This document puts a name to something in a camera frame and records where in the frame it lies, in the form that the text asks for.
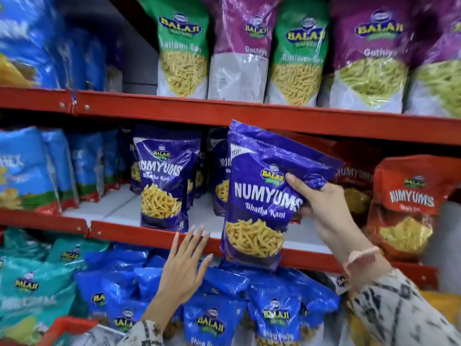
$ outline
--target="shopping basket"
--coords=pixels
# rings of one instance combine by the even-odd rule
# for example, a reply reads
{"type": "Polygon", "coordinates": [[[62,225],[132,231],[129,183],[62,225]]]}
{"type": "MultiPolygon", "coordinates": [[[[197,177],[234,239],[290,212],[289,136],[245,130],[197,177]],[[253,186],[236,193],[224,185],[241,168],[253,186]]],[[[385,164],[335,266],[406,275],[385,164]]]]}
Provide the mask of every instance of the shopping basket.
{"type": "Polygon", "coordinates": [[[72,317],[56,318],[53,325],[43,335],[36,346],[53,346],[53,344],[65,333],[83,334],[98,324],[97,321],[89,319],[79,319],[72,317]]]}

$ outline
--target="person's left hand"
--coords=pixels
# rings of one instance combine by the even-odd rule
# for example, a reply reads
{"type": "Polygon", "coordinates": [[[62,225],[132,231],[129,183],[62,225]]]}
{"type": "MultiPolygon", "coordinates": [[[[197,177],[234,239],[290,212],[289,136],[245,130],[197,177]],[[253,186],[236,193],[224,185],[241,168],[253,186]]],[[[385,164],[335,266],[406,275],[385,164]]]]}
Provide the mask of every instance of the person's left hand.
{"type": "Polygon", "coordinates": [[[208,255],[197,270],[210,233],[202,237],[203,227],[192,237],[193,232],[192,227],[179,249],[177,248],[179,233],[176,233],[158,286],[158,295],[170,297],[177,306],[187,302],[197,291],[213,259],[213,254],[208,255]]]}

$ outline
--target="person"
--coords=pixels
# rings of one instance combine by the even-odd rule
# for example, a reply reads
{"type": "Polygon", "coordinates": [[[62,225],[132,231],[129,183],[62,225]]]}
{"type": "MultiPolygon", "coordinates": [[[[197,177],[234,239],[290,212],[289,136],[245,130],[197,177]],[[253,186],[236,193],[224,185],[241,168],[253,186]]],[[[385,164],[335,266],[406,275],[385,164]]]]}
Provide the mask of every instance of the person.
{"type": "MultiPolygon", "coordinates": [[[[373,251],[373,244],[350,215],[341,186],[327,183],[316,191],[289,173],[286,180],[310,203],[310,207],[301,208],[301,215],[314,219],[320,238],[340,263],[349,262],[351,253],[374,252],[372,260],[348,266],[348,279],[354,312],[381,345],[461,346],[455,327],[423,299],[410,279],[391,267],[379,250],[373,251]]],[[[119,346],[163,345],[162,333],[168,321],[197,291],[210,265],[212,255],[197,269],[210,237],[209,233],[202,237],[202,233],[200,228],[192,236],[191,229],[179,249],[179,235],[175,235],[157,295],[119,346]]]]}

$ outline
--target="magenta snack packet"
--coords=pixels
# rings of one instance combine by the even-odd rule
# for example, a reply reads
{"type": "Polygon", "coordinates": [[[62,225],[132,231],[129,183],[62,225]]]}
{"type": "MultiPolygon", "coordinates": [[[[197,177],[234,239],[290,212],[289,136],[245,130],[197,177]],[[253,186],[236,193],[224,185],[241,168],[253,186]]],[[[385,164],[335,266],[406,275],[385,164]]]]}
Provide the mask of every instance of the magenta snack packet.
{"type": "Polygon", "coordinates": [[[419,44],[406,113],[461,118],[461,0],[428,0],[434,19],[419,44]]]}
{"type": "Polygon", "coordinates": [[[216,35],[208,99],[262,103],[281,0],[204,1],[216,35]]]}
{"type": "Polygon", "coordinates": [[[305,202],[285,181],[290,172],[320,189],[343,166],[338,159],[276,133],[233,120],[232,160],[221,237],[228,261],[277,268],[288,224],[305,202]]]}
{"type": "Polygon", "coordinates": [[[412,9],[413,0],[331,0],[331,108],[401,113],[412,9]]]}

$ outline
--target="patterned sleeve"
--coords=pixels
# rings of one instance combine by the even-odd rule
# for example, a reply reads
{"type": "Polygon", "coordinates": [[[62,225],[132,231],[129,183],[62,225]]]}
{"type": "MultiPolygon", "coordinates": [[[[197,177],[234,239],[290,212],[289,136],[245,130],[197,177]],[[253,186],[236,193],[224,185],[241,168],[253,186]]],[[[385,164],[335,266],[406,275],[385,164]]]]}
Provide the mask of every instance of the patterned sleeve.
{"type": "Polygon", "coordinates": [[[117,346],[163,346],[163,339],[154,322],[139,321],[117,346]]]}
{"type": "Polygon", "coordinates": [[[385,346],[461,346],[461,335],[394,269],[354,296],[354,312],[385,346]]]}

